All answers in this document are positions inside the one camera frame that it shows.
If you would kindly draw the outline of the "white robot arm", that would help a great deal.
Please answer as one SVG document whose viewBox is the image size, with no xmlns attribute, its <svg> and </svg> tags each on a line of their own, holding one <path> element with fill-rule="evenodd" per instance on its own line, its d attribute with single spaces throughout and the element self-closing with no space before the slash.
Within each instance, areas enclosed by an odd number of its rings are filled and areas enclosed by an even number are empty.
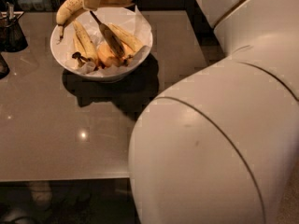
<svg viewBox="0 0 299 224">
<path fill-rule="evenodd" d="M 299 0 L 196 0 L 224 58 L 139 117 L 141 224 L 276 224 L 299 148 Z"/>
</svg>

